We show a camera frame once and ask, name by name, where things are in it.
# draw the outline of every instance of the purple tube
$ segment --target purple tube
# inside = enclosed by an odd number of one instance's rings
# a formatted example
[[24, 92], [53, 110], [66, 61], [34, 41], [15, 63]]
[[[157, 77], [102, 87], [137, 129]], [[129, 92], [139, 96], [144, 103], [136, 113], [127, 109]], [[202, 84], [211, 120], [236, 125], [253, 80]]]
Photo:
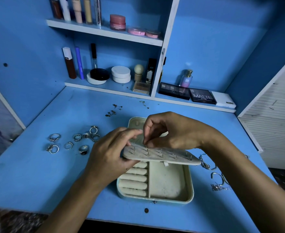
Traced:
[[82, 80], [84, 80], [83, 67], [82, 67], [82, 61], [81, 61], [81, 55], [80, 55], [80, 48], [78, 46], [76, 46], [75, 49], [76, 49], [76, 59], [78, 61], [78, 66], [79, 66], [79, 71], [80, 71], [80, 77]]

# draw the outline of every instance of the white slatted panel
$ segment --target white slatted panel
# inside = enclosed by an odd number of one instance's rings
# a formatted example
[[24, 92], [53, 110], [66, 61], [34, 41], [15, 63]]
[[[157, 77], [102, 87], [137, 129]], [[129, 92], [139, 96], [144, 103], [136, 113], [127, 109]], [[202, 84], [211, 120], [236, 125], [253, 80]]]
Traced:
[[285, 70], [240, 120], [263, 149], [267, 166], [285, 169]]

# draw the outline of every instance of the hand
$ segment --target hand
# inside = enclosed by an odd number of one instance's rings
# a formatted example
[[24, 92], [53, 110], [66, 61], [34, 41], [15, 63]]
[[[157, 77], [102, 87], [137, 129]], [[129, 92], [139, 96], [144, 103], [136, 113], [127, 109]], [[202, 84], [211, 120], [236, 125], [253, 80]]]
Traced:
[[138, 160], [121, 158], [120, 153], [126, 145], [131, 145], [129, 139], [135, 139], [141, 133], [140, 129], [119, 127], [97, 141], [83, 173], [86, 180], [95, 182], [92, 184], [101, 191], [138, 163]]
[[[167, 136], [159, 137], [167, 131]], [[205, 123], [173, 112], [165, 112], [148, 116], [144, 124], [143, 143], [149, 148], [202, 148], [216, 134], [221, 133]]]

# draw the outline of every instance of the person's left hand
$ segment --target person's left hand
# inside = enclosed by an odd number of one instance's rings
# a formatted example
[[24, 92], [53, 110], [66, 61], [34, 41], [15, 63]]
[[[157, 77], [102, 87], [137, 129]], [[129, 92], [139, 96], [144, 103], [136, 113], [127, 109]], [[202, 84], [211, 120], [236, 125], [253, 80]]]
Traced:
[[137, 164], [138, 160], [120, 157], [122, 149], [131, 145], [129, 139], [142, 134], [140, 129], [119, 127], [97, 141], [92, 148], [83, 176], [100, 191]]

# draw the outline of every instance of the perfume bottle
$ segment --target perfume bottle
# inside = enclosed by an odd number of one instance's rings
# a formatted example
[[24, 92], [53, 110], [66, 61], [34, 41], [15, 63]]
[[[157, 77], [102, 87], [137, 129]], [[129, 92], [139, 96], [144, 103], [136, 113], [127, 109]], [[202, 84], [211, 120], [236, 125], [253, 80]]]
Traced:
[[190, 82], [192, 80], [192, 74], [193, 70], [187, 70], [187, 73], [182, 77], [179, 86], [188, 88], [190, 86]]

